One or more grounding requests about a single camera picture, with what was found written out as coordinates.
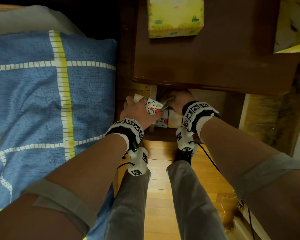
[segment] green logo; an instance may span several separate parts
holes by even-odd
[[[197,18],[197,16],[193,16],[192,22],[199,22],[200,19]]]

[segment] gray pants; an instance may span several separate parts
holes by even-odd
[[[226,240],[218,211],[186,161],[168,166],[173,203],[182,240]],[[105,240],[142,240],[148,184],[151,172],[134,177],[125,172],[114,201]]]

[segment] person's left arm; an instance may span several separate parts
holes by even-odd
[[[149,115],[145,100],[127,104],[120,119],[137,120],[145,130],[162,117],[162,112]],[[110,134],[64,163],[45,178],[60,185],[98,212],[104,202],[117,167],[127,149],[126,141]],[[32,204],[38,196],[24,194],[0,212],[0,239],[82,239],[82,233],[66,214]]]

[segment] black cable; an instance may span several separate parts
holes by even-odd
[[[195,141],[190,141],[189,143],[195,143],[195,144],[198,144],[198,145],[202,148],[202,150],[204,151],[204,153],[207,155],[207,157],[210,159],[210,161],[212,162],[212,164],[213,164],[213,165],[216,167],[216,169],[219,171],[219,173],[221,173],[220,170],[218,169],[218,167],[216,166],[216,164],[212,161],[211,157],[209,157],[209,155],[208,155],[208,153],[206,152],[206,150],[202,147],[202,145],[200,145],[200,143],[195,142]]]
[[[195,144],[198,144],[202,150],[204,151],[204,153],[207,155],[207,157],[210,159],[210,161],[212,162],[212,164],[216,167],[216,169],[219,171],[219,173],[222,175],[222,173],[220,172],[220,170],[218,169],[218,167],[216,166],[216,164],[212,161],[212,159],[209,157],[208,153],[206,152],[206,150],[203,148],[202,145],[200,145],[200,143],[198,142],[195,142],[195,141],[190,141],[189,143],[195,143]],[[249,212],[249,221],[250,221],[250,227],[251,227],[251,232],[252,232],[252,237],[253,237],[253,240],[256,240],[255,239],[255,236],[254,236],[254,231],[253,231],[253,227],[252,227],[252,221],[251,221],[251,214],[250,214],[250,209],[248,208],[248,212]]]
[[[124,164],[121,164],[118,168],[121,168],[122,166],[124,166],[124,165],[127,165],[127,164],[132,164],[132,166],[134,166],[135,164],[134,163],[132,163],[132,162],[126,162],[126,163],[124,163]]]

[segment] person's right arm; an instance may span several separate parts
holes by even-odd
[[[185,104],[195,100],[188,91],[173,92],[172,96],[175,99],[169,105],[179,114]],[[204,124],[200,138],[230,184],[239,175],[280,153],[216,117]],[[244,202],[272,240],[300,239],[300,170],[292,170],[247,193]]]

